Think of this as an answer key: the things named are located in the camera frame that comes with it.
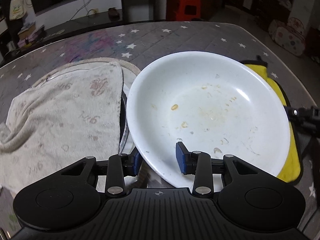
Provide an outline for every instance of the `ridged black surface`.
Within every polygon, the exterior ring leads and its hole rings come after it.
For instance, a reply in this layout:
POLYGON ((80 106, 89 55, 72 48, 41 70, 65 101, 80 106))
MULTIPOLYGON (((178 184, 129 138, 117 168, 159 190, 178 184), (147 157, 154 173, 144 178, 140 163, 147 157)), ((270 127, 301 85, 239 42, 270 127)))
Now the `ridged black surface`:
POLYGON ((306 240, 307 238, 297 229, 278 233, 247 231, 225 219, 212 200, 196 198, 188 189, 180 188, 133 189, 126 197, 108 200, 96 217, 78 228, 57 233, 24 228, 12 239, 306 240))

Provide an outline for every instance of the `blue gripper pad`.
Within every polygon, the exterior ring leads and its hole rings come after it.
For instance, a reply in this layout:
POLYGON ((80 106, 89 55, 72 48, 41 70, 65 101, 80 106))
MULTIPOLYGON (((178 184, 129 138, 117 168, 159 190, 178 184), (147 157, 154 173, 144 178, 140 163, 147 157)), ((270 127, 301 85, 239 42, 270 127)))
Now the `blue gripper pad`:
POLYGON ((177 158, 181 173, 186 174, 187 173, 186 157, 178 143, 176 143, 176 158, 177 158))
POLYGON ((133 165, 133 172, 136 176, 139 173, 142 161, 143 161, 143 158, 140 152, 137 150, 137 152, 134 154, 134 165, 133 165))

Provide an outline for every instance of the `white bowl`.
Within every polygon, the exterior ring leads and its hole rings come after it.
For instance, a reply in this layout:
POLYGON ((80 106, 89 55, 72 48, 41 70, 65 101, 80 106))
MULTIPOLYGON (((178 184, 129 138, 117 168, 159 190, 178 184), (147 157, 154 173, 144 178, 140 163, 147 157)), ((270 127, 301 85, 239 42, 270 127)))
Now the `white bowl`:
MULTIPOLYGON (((139 152, 163 179, 192 189, 180 172, 175 145, 222 159, 233 154, 277 176, 289 151, 285 110, 254 71, 230 58, 199 51, 167 55, 135 79, 127 120, 139 152)), ((215 191, 222 189, 214 175, 215 191)))

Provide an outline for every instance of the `wall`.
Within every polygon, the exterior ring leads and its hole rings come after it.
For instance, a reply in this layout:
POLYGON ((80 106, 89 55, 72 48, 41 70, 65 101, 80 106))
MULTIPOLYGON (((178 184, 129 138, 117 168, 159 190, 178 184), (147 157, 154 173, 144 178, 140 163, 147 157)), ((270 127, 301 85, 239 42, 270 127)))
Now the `wall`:
POLYGON ((318 14, 320 13, 320 10, 317 8, 319 5, 316 5, 316 2, 317 0, 294 0, 292 4, 292 10, 289 18, 298 18, 303 23, 306 33, 310 26, 315 24, 315 22, 312 23, 314 18, 320 16, 318 14))
MULTIPOLYGON (((50 10, 44 13, 35 14, 33 8, 27 8, 28 16, 26 18, 27 22, 36 21, 37 26, 41 26, 44 24, 45 29, 49 29, 53 26, 64 23, 75 14, 75 12, 83 6, 83 0, 73 0, 71 2, 64 3, 59 6, 55 6, 50 8, 50 10)), ((90 4, 87 6, 88 9, 98 8, 99 12, 108 11, 109 8, 116 7, 117 9, 121 9, 121 0, 92 0, 90 4)), ((87 14, 85 8, 77 13, 74 17, 79 18, 83 17, 87 14)))

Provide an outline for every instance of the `white towel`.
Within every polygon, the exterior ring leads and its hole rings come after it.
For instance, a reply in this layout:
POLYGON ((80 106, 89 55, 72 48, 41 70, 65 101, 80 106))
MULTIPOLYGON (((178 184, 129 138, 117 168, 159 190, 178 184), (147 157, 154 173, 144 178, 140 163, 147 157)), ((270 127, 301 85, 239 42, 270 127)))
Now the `white towel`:
POLYGON ((18 193, 85 156, 117 154, 122 88, 119 63, 95 62, 63 69, 14 98, 0 124, 0 183, 18 193))

